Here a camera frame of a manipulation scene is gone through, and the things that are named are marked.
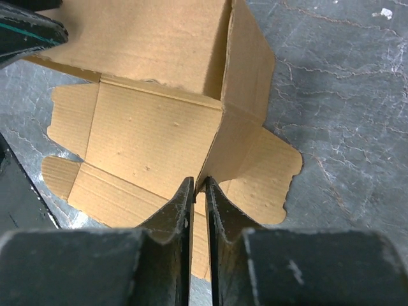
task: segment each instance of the white debris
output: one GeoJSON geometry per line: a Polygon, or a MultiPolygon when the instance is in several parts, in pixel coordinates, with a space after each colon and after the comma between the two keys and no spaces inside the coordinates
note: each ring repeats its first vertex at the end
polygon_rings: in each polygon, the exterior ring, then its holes
{"type": "Polygon", "coordinates": [[[379,17],[379,16],[384,16],[387,17],[388,20],[393,18],[393,12],[387,8],[383,8],[380,13],[373,13],[371,14],[373,17],[379,17]]]}

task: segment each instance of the black metal clamp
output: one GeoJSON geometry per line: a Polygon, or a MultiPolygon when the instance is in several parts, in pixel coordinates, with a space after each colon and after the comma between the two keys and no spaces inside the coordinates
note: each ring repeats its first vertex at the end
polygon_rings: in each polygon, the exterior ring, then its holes
{"type": "MultiPolygon", "coordinates": [[[[408,278],[375,233],[266,229],[205,182],[213,305],[407,305],[408,278]]],[[[9,232],[0,305],[188,305],[193,178],[135,229],[9,232]]]]}

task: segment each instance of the black machine part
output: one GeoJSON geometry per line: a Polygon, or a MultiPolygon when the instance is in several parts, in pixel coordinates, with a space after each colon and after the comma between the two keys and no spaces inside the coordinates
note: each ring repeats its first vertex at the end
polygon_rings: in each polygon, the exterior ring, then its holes
{"type": "Polygon", "coordinates": [[[0,235],[55,227],[57,220],[0,133],[0,235]]]}
{"type": "MultiPolygon", "coordinates": [[[[213,305],[408,305],[384,237],[266,229],[205,182],[213,305]]],[[[193,178],[134,229],[29,230],[0,238],[0,305],[189,303],[193,178]]]]}
{"type": "Polygon", "coordinates": [[[18,59],[68,41],[68,32],[61,23],[33,12],[56,8],[61,3],[45,0],[0,1],[0,69],[18,59]]]}

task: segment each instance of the tuck flap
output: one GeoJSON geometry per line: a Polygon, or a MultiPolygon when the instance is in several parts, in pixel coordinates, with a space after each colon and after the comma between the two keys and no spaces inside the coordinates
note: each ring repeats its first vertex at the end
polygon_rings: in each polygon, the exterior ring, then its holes
{"type": "Polygon", "coordinates": [[[59,86],[52,93],[54,109],[48,136],[85,158],[99,84],[59,86]]]}
{"type": "Polygon", "coordinates": [[[245,0],[233,0],[221,100],[266,119],[275,57],[245,0]]]}
{"type": "Polygon", "coordinates": [[[228,23],[228,2],[122,0],[117,5],[112,0],[64,0],[59,9],[41,14],[62,22],[69,41],[40,56],[211,95],[221,88],[223,71],[211,67],[225,57],[214,46],[220,24],[228,23]]]}
{"type": "Polygon", "coordinates": [[[56,196],[68,200],[81,163],[57,156],[47,156],[41,164],[44,182],[56,196]]]}
{"type": "Polygon", "coordinates": [[[302,169],[302,155],[262,129],[235,180],[226,182],[226,196],[261,224],[278,224],[286,216],[284,203],[294,175],[302,169]]]}

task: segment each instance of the cardboard box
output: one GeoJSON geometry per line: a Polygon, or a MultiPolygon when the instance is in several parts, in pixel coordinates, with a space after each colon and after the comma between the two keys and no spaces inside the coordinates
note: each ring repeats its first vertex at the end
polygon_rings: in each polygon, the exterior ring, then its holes
{"type": "MultiPolygon", "coordinates": [[[[137,226],[185,177],[211,175],[256,221],[284,219],[302,158],[262,127],[274,56],[245,0],[65,0],[43,14],[70,41],[30,60],[94,82],[53,93],[48,135],[84,159],[44,159],[53,193],[108,226],[137,226]]],[[[193,274],[209,278],[204,202],[193,274]]]]}

